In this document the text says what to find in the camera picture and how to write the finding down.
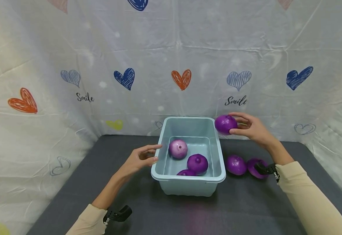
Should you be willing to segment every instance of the black wrist device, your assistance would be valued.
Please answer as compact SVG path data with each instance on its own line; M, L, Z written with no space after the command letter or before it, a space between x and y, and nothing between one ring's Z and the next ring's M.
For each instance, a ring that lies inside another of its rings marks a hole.
M107 225L108 221L110 220L124 222L131 214L132 209L128 205L124 206L118 212L108 208L107 214L103 218L104 225Z
M276 181L279 182L280 176L279 176L278 172L276 171L275 163L270 164L268 166L265 166L262 163L257 163L257 164L254 165L254 168L261 175L271 175L271 174L273 174L275 176Z

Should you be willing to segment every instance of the gray table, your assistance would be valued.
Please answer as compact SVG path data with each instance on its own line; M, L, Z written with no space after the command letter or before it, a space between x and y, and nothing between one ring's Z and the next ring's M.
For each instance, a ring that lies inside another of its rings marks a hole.
M132 149L157 142L158 137L152 136L99 138L28 234L64 235ZM252 141L220 143L225 157L238 154L245 160L260 157L272 162L269 154ZM312 153L300 143L283 145L342 214L342 191ZM124 205L129 205L133 214L123 223L109 222L107 234L305 234L287 196L272 176L263 181L249 173L227 173L226 180L210 198L167 196L146 168L121 189L113 207L119 210Z

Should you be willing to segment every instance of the light purple onion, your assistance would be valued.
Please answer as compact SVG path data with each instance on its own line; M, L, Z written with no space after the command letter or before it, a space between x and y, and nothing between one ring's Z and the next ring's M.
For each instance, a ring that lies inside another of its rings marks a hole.
M258 158L252 158L247 162L247 166L248 166L248 171L255 177L258 179L264 179L267 178L269 175L261 175L260 173L258 173L258 171L254 168L254 165L257 163L262 163L264 164L264 166L267 166L267 163L264 160L258 159Z
M201 175L207 171L209 163L201 154L193 154L188 158L186 166L189 170L194 171L197 175Z
M221 134L229 135L230 129L237 128L237 121L230 115L221 115L215 119L215 129Z
M186 154L188 153L188 146L183 140L175 139L168 146L168 150L172 157L177 159L183 159L186 157Z
M234 175L243 175L247 170L245 161L237 155L232 155L226 161L227 170Z
M185 169L177 173L178 176L197 176L197 174L194 171L191 171L189 169Z

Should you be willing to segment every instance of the human hand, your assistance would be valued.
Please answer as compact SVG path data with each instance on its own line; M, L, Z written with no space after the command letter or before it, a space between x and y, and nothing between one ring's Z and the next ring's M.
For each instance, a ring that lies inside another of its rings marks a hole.
M265 149L279 142L257 117L242 112L231 112L228 115L237 117L235 119L238 123L238 129L230 129L230 134L246 136Z
M155 154L156 149L160 149L161 147L161 144L156 144L134 149L115 175L124 180L128 180L134 173L139 171L139 169L144 166L153 165L158 161L158 157L152 155Z

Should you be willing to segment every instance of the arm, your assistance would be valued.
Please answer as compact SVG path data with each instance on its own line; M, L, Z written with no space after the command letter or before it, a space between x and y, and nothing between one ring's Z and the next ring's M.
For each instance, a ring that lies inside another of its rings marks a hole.
M103 218L120 188L144 166L151 166L158 157L151 157L161 145L147 145L134 149L123 166L111 177L97 198L78 217L66 235L102 235L106 230Z
M285 148L279 143L275 154ZM298 162L276 165L279 186L290 200L308 234L341 234L342 215L307 176Z
M279 186L287 194L306 232L311 235L342 235L342 215L307 176L298 162L258 118L244 113L236 116L238 129L231 134L243 135L265 148L271 155L280 175Z

